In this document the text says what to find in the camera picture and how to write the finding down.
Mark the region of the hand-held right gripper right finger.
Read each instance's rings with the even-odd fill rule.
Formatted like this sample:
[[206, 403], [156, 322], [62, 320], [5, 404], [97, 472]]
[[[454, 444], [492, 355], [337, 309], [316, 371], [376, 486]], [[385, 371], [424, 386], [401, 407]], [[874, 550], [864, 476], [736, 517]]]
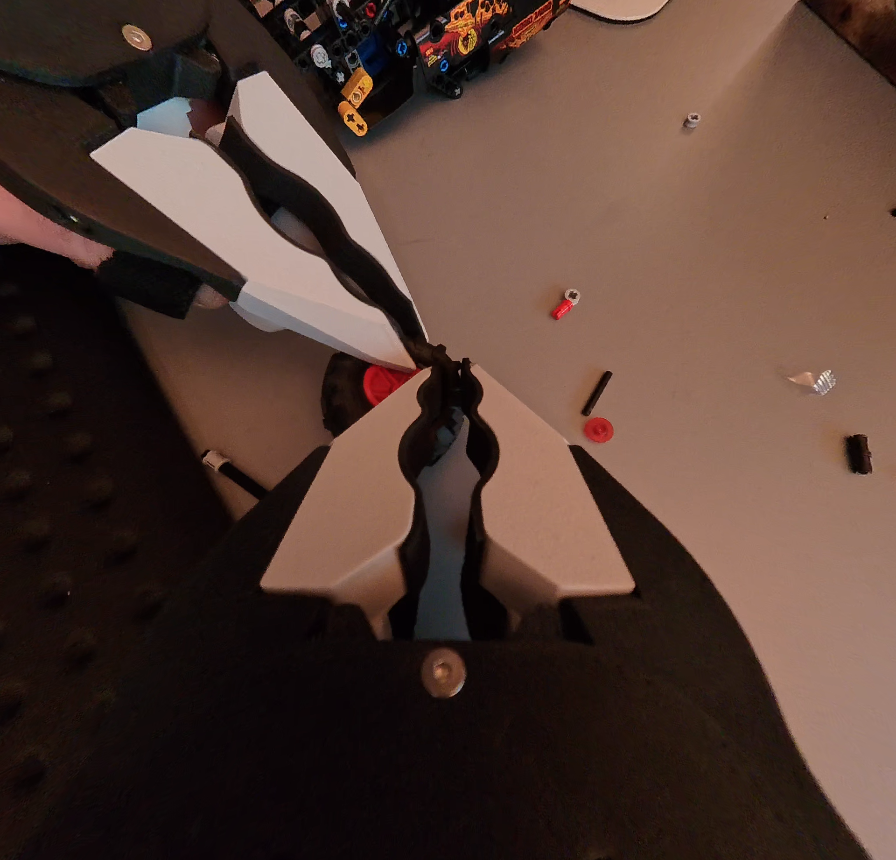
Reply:
[[501, 640], [541, 608], [633, 595], [636, 584], [570, 444], [478, 364], [460, 369], [476, 470], [461, 574], [473, 640]]

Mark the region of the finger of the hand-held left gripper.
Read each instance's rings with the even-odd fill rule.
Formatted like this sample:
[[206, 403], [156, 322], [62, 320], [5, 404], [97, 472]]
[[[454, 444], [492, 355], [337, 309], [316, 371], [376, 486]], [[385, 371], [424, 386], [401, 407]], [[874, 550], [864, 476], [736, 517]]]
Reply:
[[243, 280], [230, 304], [255, 328], [286, 330], [411, 372], [410, 341], [338, 278], [308, 227], [255, 195], [218, 144], [130, 127], [91, 157]]
[[308, 227], [338, 278], [387, 316], [399, 335], [427, 331], [354, 172], [265, 71], [235, 88], [222, 152], [255, 195]]

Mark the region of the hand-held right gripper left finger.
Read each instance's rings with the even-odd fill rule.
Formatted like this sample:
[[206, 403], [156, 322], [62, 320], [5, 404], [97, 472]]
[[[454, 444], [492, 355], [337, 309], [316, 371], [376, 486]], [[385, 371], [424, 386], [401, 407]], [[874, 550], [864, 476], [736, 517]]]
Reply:
[[416, 507], [399, 447], [430, 373], [413, 375], [331, 442], [261, 578], [265, 592], [357, 606], [375, 638], [392, 639], [389, 613], [410, 592], [399, 551]]

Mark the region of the red toy wheel rim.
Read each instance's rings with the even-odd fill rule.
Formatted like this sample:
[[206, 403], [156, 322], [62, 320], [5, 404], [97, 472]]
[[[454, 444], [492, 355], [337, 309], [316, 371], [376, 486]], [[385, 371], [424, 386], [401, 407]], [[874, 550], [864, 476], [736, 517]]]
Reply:
[[364, 397], [370, 406], [378, 406], [418, 373], [420, 369], [403, 372], [371, 364], [365, 369], [362, 377]]

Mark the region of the black toy tire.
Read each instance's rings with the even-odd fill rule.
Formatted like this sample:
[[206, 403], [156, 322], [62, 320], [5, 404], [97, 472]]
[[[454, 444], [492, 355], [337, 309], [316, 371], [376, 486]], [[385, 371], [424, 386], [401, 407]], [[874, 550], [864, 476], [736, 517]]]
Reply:
[[[330, 436], [340, 436], [375, 409], [376, 406], [366, 401], [362, 388], [364, 371], [371, 364], [375, 363], [345, 352], [336, 352], [330, 357], [321, 390], [322, 425]], [[435, 466], [442, 460], [461, 431], [464, 414], [459, 396], [454, 373], [437, 366], [434, 383], [426, 388], [424, 395], [426, 434], [431, 448], [427, 466]]]

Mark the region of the Lego monster truck model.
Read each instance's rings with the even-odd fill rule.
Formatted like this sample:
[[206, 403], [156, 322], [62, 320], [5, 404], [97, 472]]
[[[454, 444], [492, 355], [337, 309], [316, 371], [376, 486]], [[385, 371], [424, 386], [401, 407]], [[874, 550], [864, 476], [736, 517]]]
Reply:
[[571, 0], [246, 0], [359, 137], [418, 90], [449, 100], [549, 28]]

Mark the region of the grey desk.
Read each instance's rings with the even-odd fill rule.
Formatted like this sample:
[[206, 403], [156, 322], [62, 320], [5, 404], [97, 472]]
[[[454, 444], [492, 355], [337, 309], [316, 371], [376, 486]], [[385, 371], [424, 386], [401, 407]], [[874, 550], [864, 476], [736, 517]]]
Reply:
[[[613, 373], [589, 451], [713, 579], [894, 858], [893, 87], [799, 0], [671, 0], [570, 11], [460, 101], [343, 142], [431, 339], [583, 444]], [[786, 380], [826, 370], [825, 396]]]

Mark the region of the person's left hand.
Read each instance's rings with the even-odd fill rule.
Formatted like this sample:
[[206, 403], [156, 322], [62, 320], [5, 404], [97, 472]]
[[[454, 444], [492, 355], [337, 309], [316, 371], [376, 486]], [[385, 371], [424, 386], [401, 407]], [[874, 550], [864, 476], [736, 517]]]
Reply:
[[1, 188], [1, 244], [47, 251], [93, 271], [114, 254], [112, 248], [39, 215], [4, 187]]

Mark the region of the black toy axle grey end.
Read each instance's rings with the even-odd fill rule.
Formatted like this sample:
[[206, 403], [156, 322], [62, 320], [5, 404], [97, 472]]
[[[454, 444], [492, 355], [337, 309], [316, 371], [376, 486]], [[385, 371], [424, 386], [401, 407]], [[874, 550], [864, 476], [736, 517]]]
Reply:
[[204, 451], [201, 455], [202, 463], [209, 469], [237, 485], [245, 493], [253, 498], [263, 499], [269, 490], [254, 480], [248, 473], [239, 469], [231, 459], [215, 450]]

